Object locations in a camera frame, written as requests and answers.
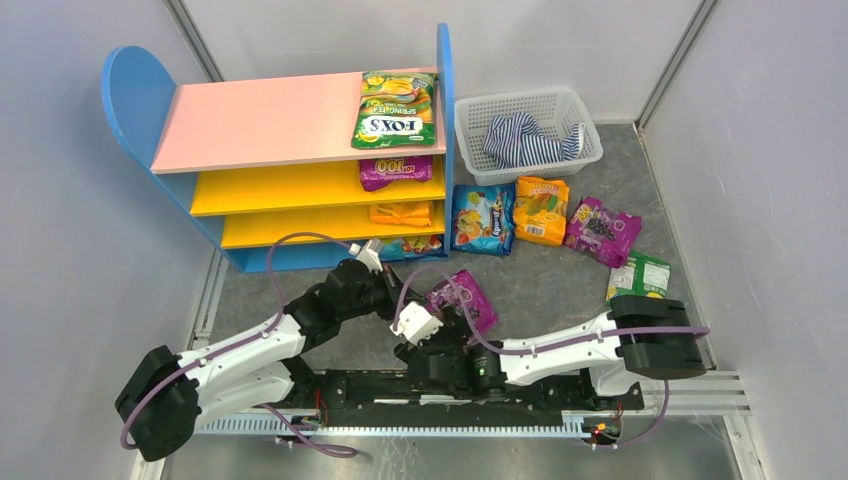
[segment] striped cloth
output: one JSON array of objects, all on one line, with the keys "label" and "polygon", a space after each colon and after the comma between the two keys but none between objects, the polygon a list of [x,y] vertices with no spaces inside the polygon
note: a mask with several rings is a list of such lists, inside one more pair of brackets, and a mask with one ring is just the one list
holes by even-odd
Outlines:
[{"label": "striped cloth", "polygon": [[562,139],[545,136],[536,120],[526,113],[495,117],[483,139],[483,151],[495,157],[500,168],[529,167],[574,160],[583,148],[585,127],[572,125]]}]

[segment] green snack bag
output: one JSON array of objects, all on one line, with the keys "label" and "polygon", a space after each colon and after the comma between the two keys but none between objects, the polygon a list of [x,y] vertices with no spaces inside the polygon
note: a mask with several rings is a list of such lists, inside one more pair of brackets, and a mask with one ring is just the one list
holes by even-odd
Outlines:
[{"label": "green snack bag", "polygon": [[670,274],[668,262],[631,250],[626,264],[610,270],[607,305],[619,295],[665,298]]},{"label": "green snack bag", "polygon": [[435,73],[365,72],[353,148],[435,145]]}]

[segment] snack bag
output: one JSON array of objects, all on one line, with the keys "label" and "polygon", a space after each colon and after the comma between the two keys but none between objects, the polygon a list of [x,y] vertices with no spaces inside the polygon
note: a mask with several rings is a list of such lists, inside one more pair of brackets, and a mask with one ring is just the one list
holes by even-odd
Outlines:
[{"label": "snack bag", "polygon": [[373,223],[429,227],[433,220],[433,202],[372,203],[368,217]]},{"label": "snack bag", "polygon": [[626,265],[610,270],[607,305],[619,295],[665,298],[670,275],[668,262],[631,250]]},{"label": "snack bag", "polygon": [[[498,316],[495,315],[495,309],[492,308],[489,299],[483,294],[483,290],[474,281],[474,277],[471,276],[468,270],[460,270],[451,275],[451,279],[459,287],[462,298],[471,312],[471,320],[474,322],[477,330],[483,334],[491,330],[498,323]],[[438,312],[445,305],[451,305],[460,314],[463,314],[459,297],[457,297],[454,289],[447,281],[436,285],[433,290],[427,293],[426,297],[427,306],[433,313]]]},{"label": "snack bag", "polygon": [[515,182],[515,236],[551,247],[565,238],[568,185],[562,180],[520,177]]},{"label": "snack bag", "polygon": [[434,145],[435,73],[365,72],[353,148]]},{"label": "snack bag", "polygon": [[614,212],[597,198],[586,197],[568,222],[565,246],[618,268],[627,261],[640,230],[642,217]]},{"label": "snack bag", "polygon": [[509,255],[515,224],[515,185],[457,185],[453,191],[451,248],[487,255]]},{"label": "snack bag", "polygon": [[417,237],[381,238],[383,249],[380,260],[396,262],[417,260],[424,257],[441,256],[444,246],[441,235],[420,235]]},{"label": "snack bag", "polygon": [[359,161],[359,181],[366,192],[379,190],[395,180],[426,182],[433,178],[433,156],[379,158]]}]

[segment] purple snack bag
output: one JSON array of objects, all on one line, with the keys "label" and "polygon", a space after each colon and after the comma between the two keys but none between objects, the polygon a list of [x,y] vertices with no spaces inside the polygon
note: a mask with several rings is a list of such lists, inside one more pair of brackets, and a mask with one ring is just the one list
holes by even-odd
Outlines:
[{"label": "purple snack bag", "polygon": [[359,161],[359,181],[366,192],[379,190],[395,180],[426,182],[433,178],[433,156],[378,158]]},{"label": "purple snack bag", "polygon": [[[462,297],[465,299],[468,310],[471,311],[472,320],[474,320],[474,326],[477,327],[477,330],[480,333],[486,333],[491,330],[498,323],[498,316],[495,315],[495,310],[492,308],[492,304],[489,303],[489,299],[483,294],[483,290],[474,281],[474,277],[471,276],[468,270],[460,270],[451,275],[451,279],[456,282],[462,292]],[[459,303],[459,298],[454,294],[451,285],[447,281],[444,281],[427,293],[427,306],[432,312],[437,312],[446,304],[456,307],[462,313],[462,305]]]},{"label": "purple snack bag", "polygon": [[597,198],[586,197],[565,229],[565,246],[586,252],[612,268],[627,263],[642,217],[613,212]]}]

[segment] white plastic basket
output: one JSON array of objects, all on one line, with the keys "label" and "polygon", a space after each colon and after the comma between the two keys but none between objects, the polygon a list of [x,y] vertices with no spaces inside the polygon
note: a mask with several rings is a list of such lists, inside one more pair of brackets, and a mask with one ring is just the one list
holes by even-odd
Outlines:
[{"label": "white plastic basket", "polygon": [[[483,139],[496,116],[528,113],[550,138],[565,138],[576,123],[586,127],[585,143],[580,155],[570,161],[500,169],[494,157],[483,152]],[[565,87],[465,98],[456,102],[456,137],[465,167],[474,175],[477,185],[514,182],[532,175],[542,178],[574,175],[604,155],[598,130],[586,105],[577,92]]]}]

